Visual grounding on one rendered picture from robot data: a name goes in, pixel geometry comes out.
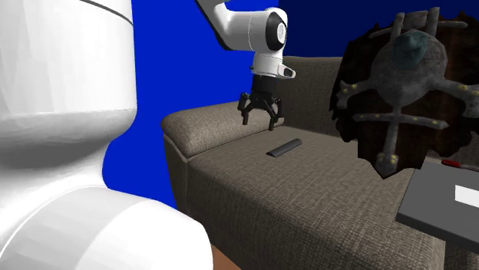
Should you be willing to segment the grey-brown fabric sofa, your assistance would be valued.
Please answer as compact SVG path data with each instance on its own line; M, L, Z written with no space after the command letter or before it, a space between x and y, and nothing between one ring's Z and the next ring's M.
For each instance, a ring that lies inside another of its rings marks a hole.
M479 255L395 221L412 170L382 179L329 109L339 58L287 57L283 118L236 102L161 123L177 208L242 270L479 270ZM302 144L277 158L266 153Z

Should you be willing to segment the dark grey remote control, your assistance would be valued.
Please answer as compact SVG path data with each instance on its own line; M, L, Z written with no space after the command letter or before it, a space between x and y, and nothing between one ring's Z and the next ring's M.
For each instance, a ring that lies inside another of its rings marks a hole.
M299 138L295 138L294 140L290 140L288 143L284 143L283 145L268 151L266 154L271 157L279 157L282 156L284 153L287 153L296 147L300 146L302 141Z

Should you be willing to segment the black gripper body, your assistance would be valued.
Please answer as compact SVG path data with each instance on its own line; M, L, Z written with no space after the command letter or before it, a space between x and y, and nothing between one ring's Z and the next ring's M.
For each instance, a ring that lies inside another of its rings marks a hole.
M275 77L254 75L249 96L253 108L266 109L266 106L272 107L273 104L280 104L280 99L274 96L278 85L278 79Z

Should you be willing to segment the grey flat book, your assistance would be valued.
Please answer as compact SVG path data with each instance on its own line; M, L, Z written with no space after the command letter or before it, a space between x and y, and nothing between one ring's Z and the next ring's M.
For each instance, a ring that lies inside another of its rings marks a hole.
M395 221L479 255L479 172L423 163Z

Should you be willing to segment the dark plaque with grey figure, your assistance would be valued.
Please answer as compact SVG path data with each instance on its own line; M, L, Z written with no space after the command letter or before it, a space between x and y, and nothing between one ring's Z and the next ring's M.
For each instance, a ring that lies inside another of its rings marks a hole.
M400 12L349 44L331 97L343 140L382 178L451 156L479 134L479 21Z

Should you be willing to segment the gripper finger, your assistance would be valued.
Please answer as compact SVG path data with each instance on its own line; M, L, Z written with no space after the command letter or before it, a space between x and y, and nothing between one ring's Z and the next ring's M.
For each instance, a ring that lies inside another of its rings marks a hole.
M259 107L258 97L258 94L255 92L252 92L251 94L241 93L237 110L241 112L241 116L243 118L243 125L248 124L249 112Z
M267 112L270 116L269 122L269 131L274 130L275 124L278 122L280 118L283 118L282 113L282 99L281 98L272 98L271 100L266 102L267 104Z

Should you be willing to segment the red pen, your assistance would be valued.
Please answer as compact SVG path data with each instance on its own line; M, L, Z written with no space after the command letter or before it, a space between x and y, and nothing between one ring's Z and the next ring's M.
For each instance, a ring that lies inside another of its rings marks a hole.
M479 167L459 163L459 162L453 161L453 160L442 160L441 164L445 165L445 166L458 168L458 169L471 170L471 171L479 172Z

